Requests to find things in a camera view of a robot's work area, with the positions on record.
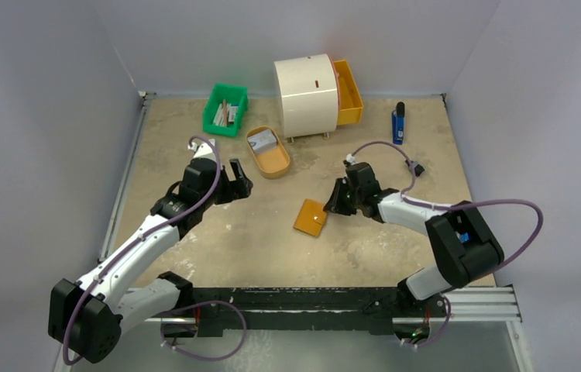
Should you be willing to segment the orange card holder wallet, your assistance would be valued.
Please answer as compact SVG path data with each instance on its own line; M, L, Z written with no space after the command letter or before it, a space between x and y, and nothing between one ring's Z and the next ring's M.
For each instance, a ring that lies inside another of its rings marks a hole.
M293 228L309 236L319 237L328 215L324 207L325 203L305 199L294 221Z

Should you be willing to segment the orange oval tray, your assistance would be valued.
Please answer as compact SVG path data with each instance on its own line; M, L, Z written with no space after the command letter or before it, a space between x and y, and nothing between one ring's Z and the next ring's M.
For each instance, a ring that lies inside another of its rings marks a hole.
M250 150L251 154L253 155L255 163L260 170L260 173L265 178L275 179L275 178L279 178L279 177L285 175L289 171L290 166L291 166L290 156L289 156L288 152L286 151L284 145L282 144L282 141L279 138L279 136L277 135L276 131L269 126L259 126L259 127L254 128L254 129L251 129L246 134L246 141L248 142L247 137L250 136L251 134L260 132L260 131L265 130L265 129L271 129L273 131L273 133L277 137L277 146L271 150L264 152L264 153L258 153L258 154L255 154L251 150L249 144L248 144L248 146L249 146L249 150Z

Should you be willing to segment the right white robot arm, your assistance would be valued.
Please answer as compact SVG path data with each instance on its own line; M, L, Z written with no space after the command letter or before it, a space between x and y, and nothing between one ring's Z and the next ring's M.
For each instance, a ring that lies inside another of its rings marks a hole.
M428 237L434 265L397 285L397 305L406 315L418 314L429 298L463 288L504 262L503 249L471 202L432 204L382 188L368 163L346 167L324 210L339 215L362 212L379 223L403 226Z

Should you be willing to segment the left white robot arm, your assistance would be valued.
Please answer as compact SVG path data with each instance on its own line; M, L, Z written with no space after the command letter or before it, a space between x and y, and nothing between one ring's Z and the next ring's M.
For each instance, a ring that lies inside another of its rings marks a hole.
M201 222L208 208L250 196L253 183L239 160L232 158L229 164L234 180L218 158L192 159L182 180L156 201L129 240L78 280L62 279L53 287L48 333L61 343L66 365L102 361L124 332L151 315L168 311L182 317L206 305L236 309L227 301L196 302L192 283L172 272L147 288L129 291L153 261Z

